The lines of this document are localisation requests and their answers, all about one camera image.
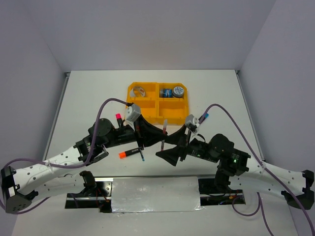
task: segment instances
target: cable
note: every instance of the cable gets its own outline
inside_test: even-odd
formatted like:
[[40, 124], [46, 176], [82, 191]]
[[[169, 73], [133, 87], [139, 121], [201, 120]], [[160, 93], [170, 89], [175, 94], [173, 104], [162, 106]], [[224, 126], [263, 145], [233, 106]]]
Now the cable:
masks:
[[257, 207], [257, 209], [256, 209], [256, 211], [254, 211], [253, 213], [251, 213], [251, 214], [244, 214], [244, 213], [241, 213], [241, 212], [239, 212], [236, 208], [235, 208], [235, 201], [237, 200], [237, 199], [239, 199], [239, 198], [242, 198], [243, 196], [238, 196], [238, 197], [236, 197], [236, 198], [234, 198], [233, 199], [233, 201], [232, 201], [232, 207], [233, 207], [233, 210], [236, 212], [236, 213], [238, 213], [239, 215], [242, 215], [242, 216], [253, 216], [253, 215], [256, 215], [257, 214], [257, 212], [259, 211], [259, 209], [260, 209], [260, 201], [258, 201], [258, 207]]
[[70, 193], [70, 195], [71, 195], [71, 197], [72, 197], [73, 200], [74, 200], [75, 206], [76, 206], [77, 208], [79, 208], [78, 201], [77, 201], [77, 199], [75, 198], [74, 194], [73, 194], [73, 193]]
[[201, 134], [197, 134], [197, 136], [199, 136], [200, 138], [202, 138], [202, 139], [203, 139], [203, 141], [204, 141], [204, 142], [206, 142], [205, 137], [203, 137]]
[[[99, 122], [99, 119], [100, 119], [100, 115], [103, 111], [103, 108], [105, 107], [105, 105], [110, 102], [110, 101], [115, 101], [115, 102], [120, 102], [120, 103], [123, 103], [125, 105], [129, 105], [129, 103], [127, 102], [124, 102], [122, 100], [119, 100], [119, 99], [116, 99], [116, 98], [108, 98], [105, 102], [103, 102], [103, 104], [101, 105], [101, 107], [99, 108], [99, 111], [97, 113], [97, 116], [96, 116], [96, 121], [95, 121], [95, 125], [94, 125], [94, 131], [93, 132], [93, 137], [92, 137], [92, 143], [91, 143], [91, 149], [90, 149], [90, 152], [89, 152], [89, 155], [87, 157], [87, 160], [81, 164], [81, 165], [70, 165], [70, 166], [62, 166], [62, 165], [57, 165], [57, 164], [53, 164], [53, 163], [50, 163], [50, 166], [52, 167], [58, 167], [58, 168], [62, 168], [62, 169], [77, 169], [77, 168], [81, 168], [81, 167], [84, 167], [86, 166], [86, 164], [88, 164], [88, 162], [90, 161], [91, 157], [92, 157], [92, 154], [93, 154], [93, 149], [94, 149], [94, 146], [95, 146], [95, 140], [96, 140], [96, 134], [97, 134], [97, 128], [98, 128], [98, 122]], [[5, 167], [8, 167], [9, 165], [11, 165], [12, 163], [14, 162], [18, 162], [18, 161], [28, 161], [28, 162], [32, 162], [32, 163], [35, 163], [35, 164], [41, 164], [41, 165], [46, 165], [47, 163], [46, 162], [43, 162], [43, 161], [38, 161], [38, 160], [34, 160], [34, 159], [30, 159], [30, 158], [17, 158], [17, 159], [14, 159], [12, 161], [9, 161], [3, 168]], [[38, 207], [39, 205], [41, 205], [43, 202], [45, 202], [45, 200], [47, 200], [48, 198], [44, 199], [42, 202], [40, 202], [39, 204], [37, 204], [36, 206], [30, 208], [29, 210], [27, 211], [23, 211], [23, 212], [17, 212], [16, 214], [19, 214], [19, 213], [26, 213], [26, 212], [29, 212], [33, 209], [35, 209], [36, 207]], [[2, 209], [5, 210], [5, 206], [4, 204], [2, 203], [1, 199], [0, 199], [0, 207]]]
[[261, 197], [260, 197], [260, 193], [257, 193], [257, 195], [258, 195], [258, 201], [259, 201], [259, 204], [260, 204], [261, 214], [262, 214], [262, 218], [264, 219], [265, 226], [266, 226], [268, 232], [270, 233], [270, 235], [274, 236], [274, 234], [271, 232], [271, 230], [270, 230], [270, 228], [268, 226], [267, 220], [266, 220], [265, 211], [264, 211], [264, 207], [262, 205], [262, 200], [261, 200]]
[[201, 193], [210, 197], [224, 197], [226, 195], [226, 193], [222, 194], [222, 195], [211, 195], [211, 194], [207, 194], [207, 193]]
[[105, 201], [108, 203], [109, 200], [104, 196], [104, 194], [100, 191], [100, 189], [98, 188], [99, 193], [103, 196], [103, 198], [105, 199]]
[[[214, 103], [211, 104], [206, 111], [204, 112], [204, 114], [202, 115], [201, 119], [199, 120], [199, 124], [202, 123], [202, 121], [204, 120], [206, 114], [208, 113], [208, 111], [212, 108], [212, 107], [219, 107], [221, 108], [226, 114], [227, 116], [231, 119], [231, 121], [233, 122], [233, 124], [235, 125], [235, 127], [237, 128], [237, 130], [239, 131], [240, 135], [242, 136], [244, 142], [246, 143], [247, 147], [250, 149], [250, 151], [252, 152], [252, 154], [254, 155], [255, 159], [257, 160], [257, 162], [263, 167], [263, 163], [262, 161], [258, 158], [258, 156], [256, 155], [256, 153], [254, 152], [254, 150], [252, 149], [250, 143], [247, 141], [246, 137], [244, 136], [243, 132], [241, 131], [240, 127], [237, 125], [237, 123], [235, 122], [235, 120], [233, 119], [233, 117], [231, 116], [231, 114], [221, 105]], [[289, 194], [293, 197], [293, 199], [296, 201], [296, 203], [299, 205], [300, 209], [303, 211], [304, 215], [306, 216], [306, 219], [310, 225], [311, 231], [312, 231], [312, 235], [315, 236], [315, 229], [313, 226], [313, 223], [310, 219], [310, 216], [308, 215], [308, 213], [306, 212], [305, 208], [303, 207], [303, 205], [301, 204], [301, 202], [297, 199], [297, 197], [294, 195], [294, 193], [275, 175], [273, 174], [268, 168], [265, 168], [265, 170], [276, 180], [278, 181], [288, 192]]]

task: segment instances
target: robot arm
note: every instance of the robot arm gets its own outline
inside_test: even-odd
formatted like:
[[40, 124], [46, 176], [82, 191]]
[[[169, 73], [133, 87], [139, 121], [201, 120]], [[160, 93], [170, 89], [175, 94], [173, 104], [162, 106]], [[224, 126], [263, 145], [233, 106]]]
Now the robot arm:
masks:
[[[3, 168], [1, 188], [5, 211], [17, 213], [30, 206], [33, 201], [62, 193], [81, 192], [89, 195], [95, 192], [96, 182], [91, 172], [82, 169], [63, 169], [52, 164], [78, 166], [85, 163], [88, 166], [107, 157], [107, 148], [137, 142], [143, 149], [162, 140], [176, 147], [157, 152], [156, 155], [173, 166], [176, 166], [179, 158], [181, 161], [185, 160], [187, 155], [219, 163], [215, 186], [221, 192], [250, 189], [285, 198], [290, 206], [298, 208], [283, 186], [266, 173], [265, 168], [268, 167], [288, 185], [306, 209], [310, 209], [314, 203], [314, 192], [310, 190], [314, 181], [313, 172], [293, 172], [266, 163], [261, 166], [247, 153], [235, 149], [234, 143], [222, 134], [215, 135], [209, 143], [199, 141], [196, 139], [197, 135], [201, 136], [198, 134], [199, 127], [191, 115], [180, 130], [169, 136], [145, 121], [140, 114], [140, 108], [134, 104], [126, 109], [125, 118], [128, 125], [124, 126], [119, 122], [117, 129], [108, 119], [100, 119], [97, 131], [94, 124], [88, 129], [88, 136], [67, 151], [46, 160], [46, 165], [35, 164], [18, 170], [10, 166]], [[91, 150], [93, 135], [96, 135], [96, 140]], [[92, 157], [86, 163], [90, 151]]]
[[[54, 167], [54, 164], [65, 167], [85, 166], [96, 163], [108, 156], [107, 148], [137, 142], [139, 148], [152, 146], [167, 136], [163, 131], [149, 124], [140, 114], [140, 108], [132, 104], [126, 109], [126, 123], [119, 123], [119, 128], [105, 118], [88, 129], [89, 135], [78, 141], [67, 151], [52, 157], [45, 165], [35, 164], [22, 169], [13, 169], [7, 166], [1, 170], [1, 188], [5, 211], [17, 213], [29, 207], [33, 201], [56, 196], [61, 193], [81, 192], [89, 195], [95, 191], [96, 182], [91, 172], [78, 169], [64, 169]], [[95, 146], [91, 150], [92, 136], [96, 135]]]
[[215, 135], [209, 143], [205, 140], [199, 141], [195, 137], [203, 136], [198, 134], [197, 124], [197, 118], [188, 116], [185, 125], [165, 140], [176, 147], [157, 152], [156, 155], [173, 166], [176, 166], [178, 159], [184, 161], [187, 155], [219, 163], [215, 186], [221, 192], [237, 189], [262, 192], [284, 199], [292, 207], [300, 208], [287, 190], [266, 171], [268, 169], [292, 191], [305, 209], [312, 207], [314, 204], [314, 191], [311, 190], [314, 182], [312, 171], [295, 172], [265, 162], [260, 165], [248, 153], [235, 149], [234, 143], [222, 134]]

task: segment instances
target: marker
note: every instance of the marker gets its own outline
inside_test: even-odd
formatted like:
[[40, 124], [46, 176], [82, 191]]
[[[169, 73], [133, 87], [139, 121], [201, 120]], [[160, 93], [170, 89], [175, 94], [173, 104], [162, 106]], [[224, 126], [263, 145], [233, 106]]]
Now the marker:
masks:
[[116, 120], [117, 120], [117, 123], [118, 123], [118, 127], [121, 128], [123, 126], [123, 119], [122, 119], [122, 116], [119, 113], [116, 114]]
[[141, 152], [141, 150], [140, 150], [140, 148], [137, 147], [137, 148], [119, 153], [119, 158], [124, 159], [128, 156], [134, 155], [134, 154], [139, 153], [139, 152]]
[[140, 148], [139, 148], [139, 151], [140, 151], [140, 155], [141, 155], [142, 161], [144, 161], [144, 156], [143, 156], [143, 153], [142, 153]]
[[207, 114], [205, 115], [205, 118], [203, 119], [202, 122], [204, 122], [204, 121], [206, 120], [206, 118], [208, 118], [208, 116], [209, 116], [209, 114], [207, 113]]
[[[163, 124], [163, 134], [166, 133], [166, 127], [167, 127], [167, 119], [164, 120], [164, 124]], [[161, 151], [164, 150], [164, 143], [165, 143], [165, 140], [162, 140], [162, 142], [161, 142]]]

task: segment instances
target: orange marker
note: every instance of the orange marker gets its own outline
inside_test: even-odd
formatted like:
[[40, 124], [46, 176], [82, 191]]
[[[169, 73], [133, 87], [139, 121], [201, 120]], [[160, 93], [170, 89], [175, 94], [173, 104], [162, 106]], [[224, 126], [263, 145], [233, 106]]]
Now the orange marker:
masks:
[[137, 147], [137, 148], [119, 153], [119, 158], [124, 159], [128, 156], [134, 155], [134, 154], [139, 153], [139, 152], [140, 152], [140, 148]]

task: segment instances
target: red wire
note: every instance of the red wire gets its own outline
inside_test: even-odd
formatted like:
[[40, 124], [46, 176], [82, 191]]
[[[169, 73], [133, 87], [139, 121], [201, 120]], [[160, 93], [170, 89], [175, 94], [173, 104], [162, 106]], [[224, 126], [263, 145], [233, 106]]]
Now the red wire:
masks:
[[102, 194], [102, 192], [100, 191], [100, 189], [98, 188], [99, 193], [103, 196], [103, 198], [105, 199], [106, 202], [109, 202], [109, 200]]

